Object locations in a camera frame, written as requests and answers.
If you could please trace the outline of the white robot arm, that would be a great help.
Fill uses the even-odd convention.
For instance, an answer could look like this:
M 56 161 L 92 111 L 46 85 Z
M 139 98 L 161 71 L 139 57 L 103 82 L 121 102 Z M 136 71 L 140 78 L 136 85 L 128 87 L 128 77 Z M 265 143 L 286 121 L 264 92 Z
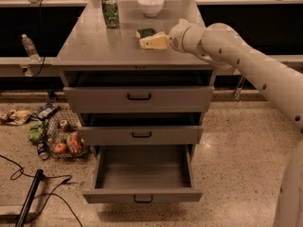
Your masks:
M 220 69 L 236 68 L 303 131 L 303 74 L 251 47 L 231 26 L 198 26 L 181 19 L 169 33 L 137 37 L 143 49 L 170 47 Z M 284 171 L 273 227 L 303 227 L 303 141 L 298 143 Z

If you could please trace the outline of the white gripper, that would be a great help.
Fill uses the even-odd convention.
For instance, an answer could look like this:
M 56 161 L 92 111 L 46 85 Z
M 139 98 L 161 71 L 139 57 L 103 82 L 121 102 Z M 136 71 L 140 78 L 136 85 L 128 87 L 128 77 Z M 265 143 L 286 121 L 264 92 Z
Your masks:
M 169 38 L 164 31 L 139 40 L 143 49 L 162 50 L 170 47 L 181 53 L 203 53 L 202 35 L 204 29 L 185 19 L 169 31 Z

